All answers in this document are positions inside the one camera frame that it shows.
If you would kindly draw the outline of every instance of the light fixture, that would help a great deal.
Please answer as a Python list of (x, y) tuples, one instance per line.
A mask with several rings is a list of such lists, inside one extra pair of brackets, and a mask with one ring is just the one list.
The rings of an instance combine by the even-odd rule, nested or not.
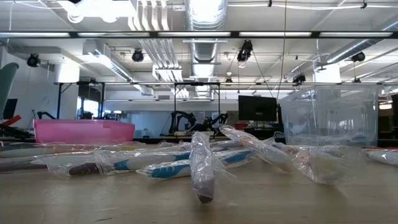
[(320, 37), (389, 37), (392, 32), (321, 32)]
[(182, 40), (184, 44), (226, 44), (227, 40)]
[(240, 37), (309, 37), (312, 32), (240, 32)]
[(142, 82), (139, 84), (141, 84), (141, 85), (174, 85), (174, 83), (172, 83), (172, 82), (157, 82), (157, 83)]
[(78, 32), (79, 37), (149, 37), (148, 32)]
[(392, 108), (391, 104), (385, 104), (385, 105), (380, 105), (379, 106), (380, 110), (388, 110), (388, 109), (391, 109), (391, 108)]
[(0, 38), (70, 37), (67, 32), (0, 32)]
[(201, 31), (201, 32), (159, 32), (159, 37), (229, 37), (230, 32), (212, 32), (212, 31)]

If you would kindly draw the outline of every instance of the pink plastic bin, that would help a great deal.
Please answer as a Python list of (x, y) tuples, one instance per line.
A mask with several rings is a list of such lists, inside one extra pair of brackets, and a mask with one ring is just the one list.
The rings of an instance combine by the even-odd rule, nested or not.
[(132, 141), (136, 126), (110, 120), (36, 119), (36, 142), (117, 144)]

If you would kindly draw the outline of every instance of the transparent container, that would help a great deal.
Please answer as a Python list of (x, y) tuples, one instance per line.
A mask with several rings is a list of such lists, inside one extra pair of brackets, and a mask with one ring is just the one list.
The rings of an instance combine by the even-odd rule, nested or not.
[(280, 100), (288, 144), (377, 146), (377, 85), (312, 86)]

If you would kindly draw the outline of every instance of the table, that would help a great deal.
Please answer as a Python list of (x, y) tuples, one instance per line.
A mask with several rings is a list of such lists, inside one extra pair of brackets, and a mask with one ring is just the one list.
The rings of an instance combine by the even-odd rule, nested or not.
[(396, 223), (398, 169), (367, 162), (337, 187), (317, 185), (255, 160), (230, 169), (202, 205), (189, 177), (150, 180), (131, 172), (59, 178), (46, 170), (0, 174), (1, 223)]

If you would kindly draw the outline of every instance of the ceiling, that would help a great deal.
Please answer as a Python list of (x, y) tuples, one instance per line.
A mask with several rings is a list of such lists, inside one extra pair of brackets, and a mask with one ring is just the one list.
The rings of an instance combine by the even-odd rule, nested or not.
[[(22, 1), (36, 7), (43, 7), (37, 1)], [(230, 5), (252, 2), (247, 0), (229, 1)], [(284, 4), (284, 1), (273, 1), (274, 4)], [(294, 0), (287, 1), (289, 6), (308, 6), (308, 7), (327, 7), (337, 6), (344, 2), (342, 6), (354, 6), (362, 4), (362, 1), (342, 1), (342, 0)], [(368, 4), (398, 6), (397, 1), (367, 1)], [(56, 1), (46, 2), (48, 7), (60, 7)], [(182, 0), (169, 0), (168, 5), (172, 6), (168, 10), (169, 26), (172, 30), (185, 30), (186, 18), (185, 11), (181, 11)], [(396, 8), (370, 8), (366, 9), (342, 9), (335, 11), (316, 11), (316, 10), (286, 10), (286, 29), (287, 30), (376, 30), (383, 22), (394, 16), (398, 16)], [(283, 30), (285, 9), (283, 7), (233, 7), (229, 6), (227, 10), (227, 19), (224, 26), (225, 30)], [(79, 24), (68, 22), (67, 13), (64, 9), (38, 9), (26, 6), (21, 3), (14, 4), (12, 1), (0, 1), (0, 29), (9, 30), (11, 17), (11, 30), (79, 30), (79, 31), (101, 31), (101, 30), (129, 30), (127, 18), (119, 18), (114, 23), (103, 22), (100, 18), (84, 18)], [(318, 42), (315, 39), (254, 39), (255, 56), (251, 56), (244, 68), (238, 69), (238, 64), (234, 59), (237, 50), (243, 43), (241, 39), (228, 39), (228, 43), (220, 44), (218, 62), (216, 65), (215, 76), (223, 82), (226, 78), (226, 72), (232, 73), (234, 82), (238, 79), (241, 82), (261, 82), (266, 79), (270, 82), (278, 82), (281, 75), (291, 78), (290, 71), (300, 65), (305, 60), (313, 58), (316, 54), (330, 54), (345, 44), (353, 40), (349, 39), (321, 39)], [(60, 47), (68, 53), (76, 56), (82, 62), (86, 63), (86, 55), (83, 55), (82, 45), (84, 40), (24, 40), (19, 39), (11, 42), (12, 45), (21, 47)], [(138, 40), (101, 40), (101, 43), (107, 44), (112, 50), (112, 58), (122, 64), (132, 77), (137, 77), (139, 81), (154, 81), (152, 75), (152, 62), (145, 55), (143, 62), (134, 63), (131, 55), (134, 49), (141, 47)], [(174, 49), (179, 64), (183, 69), (183, 77), (189, 78), (191, 72), (191, 62), (189, 45), (182, 43), (180, 39), (173, 40)], [(364, 53), (367, 58), (372, 58), (387, 52), (398, 46), (398, 40), (383, 40), (382, 42), (366, 49)], [(373, 72), (382, 67), (393, 64), (398, 59), (398, 51), (392, 52), (384, 57), (367, 63), (355, 70), (352, 63), (341, 62), (341, 79), (349, 80), (357, 75)], [(85, 72), (81, 76), (95, 76), (107, 81), (116, 81), (114, 73), (105, 66), (95, 63), (86, 63)], [(310, 72), (306, 74), (307, 81), (312, 79)], [(367, 81), (378, 81), (385, 77), (391, 77), (396, 74), (395, 70), (378, 77), (372, 77)]]

